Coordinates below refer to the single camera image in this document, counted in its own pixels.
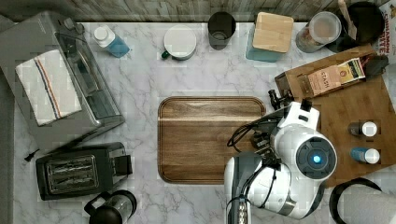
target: gray appliance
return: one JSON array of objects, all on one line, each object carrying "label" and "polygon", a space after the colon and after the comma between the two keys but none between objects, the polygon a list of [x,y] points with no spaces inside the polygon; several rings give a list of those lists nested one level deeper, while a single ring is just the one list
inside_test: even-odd
[{"label": "gray appliance", "polygon": [[[30,133],[44,152],[58,147],[72,147],[124,122],[83,34],[82,24],[49,11],[39,13],[0,34],[0,68],[29,125]],[[38,126],[15,67],[54,49],[63,54],[82,110]]]}]

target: wooden box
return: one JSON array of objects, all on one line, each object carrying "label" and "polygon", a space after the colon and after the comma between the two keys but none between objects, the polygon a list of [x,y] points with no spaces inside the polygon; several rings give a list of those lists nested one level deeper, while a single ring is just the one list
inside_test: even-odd
[{"label": "wooden box", "polygon": [[247,59],[274,63],[289,51],[293,18],[259,13],[256,25],[250,30]]}]

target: black mug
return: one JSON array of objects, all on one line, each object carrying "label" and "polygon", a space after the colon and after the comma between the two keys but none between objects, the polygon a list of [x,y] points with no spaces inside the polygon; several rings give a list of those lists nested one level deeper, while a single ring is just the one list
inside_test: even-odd
[{"label": "black mug", "polygon": [[356,40],[348,35],[347,21],[341,11],[336,15],[343,26],[340,36],[326,47],[334,53],[338,53],[357,46],[375,42],[384,32],[385,20],[381,10],[371,2],[357,2],[348,7],[350,19],[357,27]]},{"label": "black mug", "polygon": [[207,24],[209,44],[213,49],[224,49],[227,47],[236,29],[236,21],[227,12],[216,12]]}]

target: jar lid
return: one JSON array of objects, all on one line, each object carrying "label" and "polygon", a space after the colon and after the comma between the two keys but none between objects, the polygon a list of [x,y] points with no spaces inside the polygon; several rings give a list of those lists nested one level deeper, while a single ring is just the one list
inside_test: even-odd
[{"label": "jar lid", "polygon": [[365,122],[361,127],[361,132],[366,135],[367,137],[373,137],[376,134],[377,127],[371,121]]},{"label": "jar lid", "polygon": [[107,47],[116,38],[116,34],[107,25],[102,25],[93,32],[93,38],[102,48]]},{"label": "jar lid", "polygon": [[90,218],[90,224],[122,224],[122,217],[117,209],[101,206]]},{"label": "jar lid", "polygon": [[364,155],[364,159],[371,164],[377,163],[379,161],[379,158],[380,158],[379,152],[374,148],[368,149]]}]

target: folded towel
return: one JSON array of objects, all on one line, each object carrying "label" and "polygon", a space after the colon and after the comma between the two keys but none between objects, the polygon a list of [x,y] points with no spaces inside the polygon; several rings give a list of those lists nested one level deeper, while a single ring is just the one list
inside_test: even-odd
[{"label": "folded towel", "polygon": [[35,112],[38,126],[81,110],[59,50],[43,53],[15,68]]}]

